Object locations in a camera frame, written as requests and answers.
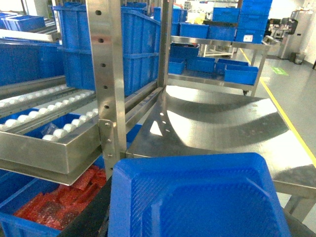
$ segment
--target blue crate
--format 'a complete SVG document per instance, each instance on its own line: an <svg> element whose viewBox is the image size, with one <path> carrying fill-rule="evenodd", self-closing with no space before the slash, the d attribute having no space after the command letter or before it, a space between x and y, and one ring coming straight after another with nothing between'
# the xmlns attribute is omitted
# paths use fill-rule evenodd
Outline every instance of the blue crate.
<svg viewBox="0 0 316 237"><path fill-rule="evenodd" d="M0 12L0 29L7 29L3 20L8 16L15 16L15 15L17 14L11 13L11 12Z"/></svg>
<svg viewBox="0 0 316 237"><path fill-rule="evenodd" d="M109 223L111 237L291 236L255 153L121 160Z"/></svg>
<svg viewBox="0 0 316 237"><path fill-rule="evenodd" d="M245 30L266 30L269 15L246 15L239 17L238 28Z"/></svg>
<svg viewBox="0 0 316 237"><path fill-rule="evenodd" d="M99 157L94 163L104 168L104 161ZM18 218L13 214L40 192L46 194L58 188L58 184L40 179L33 179L24 187L0 204L0 222L6 237L56 237L61 231Z"/></svg>
<svg viewBox="0 0 316 237"><path fill-rule="evenodd" d="M258 76L257 67L227 65L224 81L238 84L254 85Z"/></svg>
<svg viewBox="0 0 316 237"><path fill-rule="evenodd" d="M32 31L38 28L45 27L44 17L42 16L15 16L7 17L5 20L12 31Z"/></svg>
<svg viewBox="0 0 316 237"><path fill-rule="evenodd" d="M199 47L191 44L171 44L170 57L171 58L195 58L198 55Z"/></svg>
<svg viewBox="0 0 316 237"><path fill-rule="evenodd" d="M215 7L213 11L213 21L237 23L240 8Z"/></svg>
<svg viewBox="0 0 316 237"><path fill-rule="evenodd" d="M265 30L245 30L237 28L236 42L261 43L265 35Z"/></svg>
<svg viewBox="0 0 316 237"><path fill-rule="evenodd" d="M63 49L66 83L69 87L95 90L90 50ZM124 91L128 96L157 79L158 53L124 54Z"/></svg>
<svg viewBox="0 0 316 237"><path fill-rule="evenodd" d="M180 36L206 39L208 25L180 23Z"/></svg>
<svg viewBox="0 0 316 237"><path fill-rule="evenodd" d="M211 40L234 41L236 27L227 26L209 26L207 38Z"/></svg>
<svg viewBox="0 0 316 237"><path fill-rule="evenodd" d="M214 72L215 58L196 57L188 59L187 69L191 71L212 73Z"/></svg>
<svg viewBox="0 0 316 237"><path fill-rule="evenodd" d="M186 60L181 58L169 58L169 73L182 74L186 66Z"/></svg>
<svg viewBox="0 0 316 237"><path fill-rule="evenodd" d="M187 17L187 10L173 8L172 22L179 23L184 22ZM161 7L154 7L154 19L157 21L161 20Z"/></svg>
<svg viewBox="0 0 316 237"><path fill-rule="evenodd" d="M271 9L272 0L245 0L242 2L241 14L268 15Z"/></svg>
<svg viewBox="0 0 316 237"><path fill-rule="evenodd" d="M0 86L64 74L57 44L0 42Z"/></svg>
<svg viewBox="0 0 316 237"><path fill-rule="evenodd" d="M224 75L226 65L249 66L249 63L220 58L215 64L216 74Z"/></svg>

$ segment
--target yellow floor line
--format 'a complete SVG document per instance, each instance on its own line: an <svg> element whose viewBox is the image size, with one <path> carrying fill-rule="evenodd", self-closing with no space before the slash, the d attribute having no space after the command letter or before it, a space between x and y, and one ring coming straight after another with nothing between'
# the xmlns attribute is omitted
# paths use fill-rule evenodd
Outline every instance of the yellow floor line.
<svg viewBox="0 0 316 237"><path fill-rule="evenodd" d="M249 62L249 58L247 57L247 55L244 53L244 51L242 49L240 49L240 51L242 52L242 54L244 55L245 59ZM278 101L276 100L276 98L274 97L274 95L272 94L272 92L270 91L270 89L268 88L268 86L266 85L266 83L260 79L260 83L262 84L262 86L265 88L266 92L268 93L268 95L270 96L272 102L274 103L274 105L276 106L277 110L280 112L281 116L283 117L283 120L285 121L285 123L287 124L287 126L289 127L289 129L294 133L295 137L297 138L297 140L301 143L302 147L304 148L304 150L306 151L306 153L309 155L309 157L311 158L314 166L316 167L316 157L314 156L314 154L312 153L311 149L306 145L306 143L304 142L303 138L301 137L301 135L298 133L298 131L296 130L296 128L294 127L293 123L291 122L291 120L289 119L289 117L286 115L286 113L284 112L284 110L282 109L281 105L278 103Z"/></svg>

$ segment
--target white label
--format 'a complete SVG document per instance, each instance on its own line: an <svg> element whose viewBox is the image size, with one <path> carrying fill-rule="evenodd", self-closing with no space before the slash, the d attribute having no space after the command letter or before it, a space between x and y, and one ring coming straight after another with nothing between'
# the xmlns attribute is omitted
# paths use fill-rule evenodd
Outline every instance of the white label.
<svg viewBox="0 0 316 237"><path fill-rule="evenodd" d="M245 35L243 37L244 42L252 42L253 41L253 35Z"/></svg>

